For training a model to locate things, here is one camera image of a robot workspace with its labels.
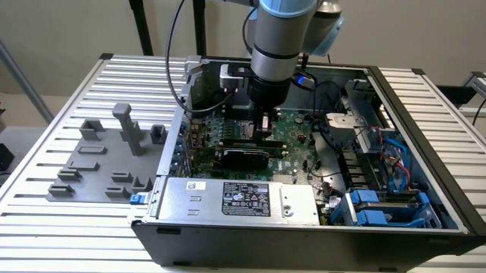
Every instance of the black cable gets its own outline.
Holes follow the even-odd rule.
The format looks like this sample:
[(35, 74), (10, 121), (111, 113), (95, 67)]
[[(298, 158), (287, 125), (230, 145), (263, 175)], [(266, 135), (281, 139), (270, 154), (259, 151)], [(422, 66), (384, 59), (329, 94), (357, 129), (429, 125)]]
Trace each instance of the black cable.
[(477, 115), (474, 116), (474, 119), (473, 119), (473, 126), (477, 124), (477, 119), (478, 119), (478, 116), (480, 116), (481, 109), (485, 106), (485, 102), (486, 102), (486, 100), (484, 100), (484, 103), (480, 105)]
[(249, 20), (250, 20), (250, 17), (251, 17), (251, 14), (255, 12), (257, 8), (254, 8), (250, 12), (249, 12), (249, 15), (247, 17), (245, 18), (245, 22), (243, 22), (243, 27), (242, 27), (242, 36), (243, 36), (243, 43), (245, 43), (245, 47), (246, 47), (246, 50), (247, 52), (251, 54), (253, 53), (253, 48), (250, 47), (249, 45), (249, 42), (246, 40), (246, 25), (249, 24)]
[(307, 68), (307, 63), (309, 63), (309, 54), (303, 54), (302, 55), (302, 63), (301, 63), (301, 69), (303, 71), (306, 71), (306, 68)]
[(181, 9), (183, 7), (185, 2), (186, 2), (186, 0), (181, 0), (178, 9), (175, 11), (175, 15), (174, 15), (174, 19), (173, 19), (173, 24), (171, 24), (171, 27), (170, 27), (170, 31), (169, 31), (169, 39), (167, 39), (167, 47), (166, 47), (166, 74), (167, 74), (167, 82), (169, 82), (170, 91), (173, 93), (175, 102), (179, 104), (181, 108), (183, 108), (190, 113), (203, 113), (203, 112), (211, 111), (215, 108), (221, 107), (229, 101), (229, 99), (233, 97), (234, 92), (229, 92), (229, 95), (226, 95), (226, 98), (217, 105), (211, 106), (207, 109), (202, 109), (202, 110), (194, 110), (194, 109), (187, 108), (186, 105), (183, 104), (183, 102), (179, 100), (179, 97), (178, 97), (178, 94), (175, 92), (174, 85), (173, 85), (173, 79), (171, 79), (171, 76), (170, 76), (169, 60), (170, 60), (170, 47), (171, 47), (171, 44), (173, 44), (173, 36), (174, 36), (175, 23), (178, 22), (178, 17), (179, 17)]
[[(315, 120), (311, 122), (311, 131), (313, 131), (314, 124), (315, 124), (317, 122), (322, 122), (322, 120), (321, 120), (321, 119), (315, 119)], [(325, 139), (325, 141), (326, 141), (328, 145), (333, 148), (333, 150), (336, 151), (336, 153), (340, 155), (340, 152), (341, 152), (341, 151), (340, 151), (340, 149), (336, 147), (336, 145), (333, 145), (333, 144), (332, 144), (332, 141), (328, 139), (328, 137), (326, 137), (326, 135), (325, 135), (325, 133), (324, 133), (324, 131), (322, 131), (322, 128), (321, 128), (321, 123), (318, 123), (318, 127), (320, 127), (318, 132), (320, 132), (320, 134), (321, 134), (321, 137)]]
[[(313, 111), (314, 111), (314, 113), (315, 113), (315, 104), (317, 104), (317, 91), (318, 91), (318, 87), (321, 86), (321, 85), (324, 85), (324, 84), (333, 84), (336, 87), (337, 87), (337, 89), (338, 89), (338, 98), (337, 98), (337, 100), (336, 100), (336, 104), (334, 104), (334, 108), (337, 107), (337, 105), (338, 105), (338, 102), (340, 102), (340, 100), (341, 100), (341, 98), (342, 98), (342, 94), (341, 94), (341, 87), (340, 87), (340, 85), (334, 82), (334, 81), (330, 81), (330, 80), (328, 80), (328, 81), (322, 81), (322, 82), (320, 82), (318, 84), (317, 84), (317, 88), (315, 88), (315, 90), (314, 90), (314, 102), (313, 102)], [(320, 113), (321, 113), (321, 111), (322, 111), (322, 101), (321, 101), (321, 106), (320, 106)]]
[(334, 176), (334, 175), (342, 175), (342, 173), (341, 172), (334, 172), (334, 173), (332, 173), (330, 175), (317, 175), (315, 173), (314, 173), (314, 167), (315, 167), (315, 165), (318, 164), (318, 162), (321, 161), (321, 159), (318, 160), (318, 161), (315, 161), (314, 162), (314, 164), (313, 164), (313, 166), (310, 167), (310, 169), (309, 169), (309, 172), (311, 173), (311, 175), (314, 175), (315, 177), (318, 177), (318, 178), (326, 178), (326, 177), (330, 177), (330, 176)]

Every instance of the aluminum extrusion table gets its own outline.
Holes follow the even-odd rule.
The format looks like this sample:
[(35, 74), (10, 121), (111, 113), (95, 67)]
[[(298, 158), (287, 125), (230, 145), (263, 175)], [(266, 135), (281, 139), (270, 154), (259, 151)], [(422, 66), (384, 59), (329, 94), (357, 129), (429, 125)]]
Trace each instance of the aluminum extrusion table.
[[(170, 66), (179, 92), (185, 84), (185, 59), (171, 59)], [(452, 113), (452, 109), (426, 77), (417, 76), (410, 69), (382, 68), (382, 72), (425, 135), (434, 142), (433, 147), (445, 149), (441, 152), (444, 161), (461, 179), (458, 183), (486, 219), (486, 155), (469, 162), (461, 161), (461, 164), (472, 164), (470, 171), (480, 171), (476, 176), (456, 167), (458, 160), (454, 159), (461, 158), (460, 149), (481, 149), (473, 141), (478, 133), (468, 126), (465, 128), (461, 118), (453, 114), (446, 117), (448, 121), (430, 118), (436, 113)], [(161, 267), (151, 261), (126, 219), (129, 214), (142, 216), (143, 208), (134, 210), (129, 204), (48, 202), (44, 198), (81, 139), (78, 128), (85, 119), (98, 118), (105, 127), (117, 128), (119, 122), (111, 109), (118, 102), (131, 103), (131, 117), (143, 129), (162, 123), (170, 130), (177, 104), (166, 80), (165, 58), (115, 55), (111, 60), (98, 61), (0, 188), (2, 272), (215, 271), (210, 268)], [(448, 139), (464, 141), (464, 144), (456, 142), (458, 151), (450, 151), (452, 148), (441, 144)], [(410, 272), (486, 272), (486, 246), (461, 257), (440, 256)]]

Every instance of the white wall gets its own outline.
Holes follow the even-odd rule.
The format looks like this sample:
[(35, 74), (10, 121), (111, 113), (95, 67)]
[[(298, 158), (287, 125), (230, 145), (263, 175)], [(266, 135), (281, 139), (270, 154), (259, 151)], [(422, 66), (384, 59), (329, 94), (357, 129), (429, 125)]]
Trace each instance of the white wall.
[[(157, 55), (163, 55), (179, 0), (146, 0)], [(424, 68), (437, 84), (486, 71), (485, 0), (341, 0), (346, 26), (333, 62)], [(241, 57), (249, 9), (209, 0), (209, 54)], [(191, 1), (182, 12), (174, 56), (195, 53)], [(0, 0), (0, 36), (42, 94), (68, 96), (101, 53), (142, 54), (129, 0)], [(0, 92), (19, 93), (0, 65)]]
[[(71, 95), (102, 53), (142, 54), (129, 0), (0, 0), (0, 37), (42, 94)], [(4, 65), (0, 92), (22, 92)]]

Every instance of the red cable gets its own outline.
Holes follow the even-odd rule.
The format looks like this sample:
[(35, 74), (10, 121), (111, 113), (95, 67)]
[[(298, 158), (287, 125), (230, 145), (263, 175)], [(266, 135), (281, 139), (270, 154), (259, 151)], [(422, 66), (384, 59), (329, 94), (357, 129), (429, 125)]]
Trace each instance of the red cable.
[(400, 167), (408, 174), (408, 188), (410, 189), (410, 172), (408, 170), (408, 168), (401, 164), (401, 163), (396, 163), (396, 166)]

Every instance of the sticker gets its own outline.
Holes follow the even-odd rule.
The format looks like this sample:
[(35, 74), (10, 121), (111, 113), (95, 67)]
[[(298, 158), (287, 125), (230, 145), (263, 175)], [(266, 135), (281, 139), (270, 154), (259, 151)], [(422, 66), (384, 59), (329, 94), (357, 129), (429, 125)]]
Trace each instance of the sticker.
[(269, 184), (231, 183), (223, 185), (225, 215), (270, 217)]
[(206, 181), (187, 181), (186, 189), (205, 191)]

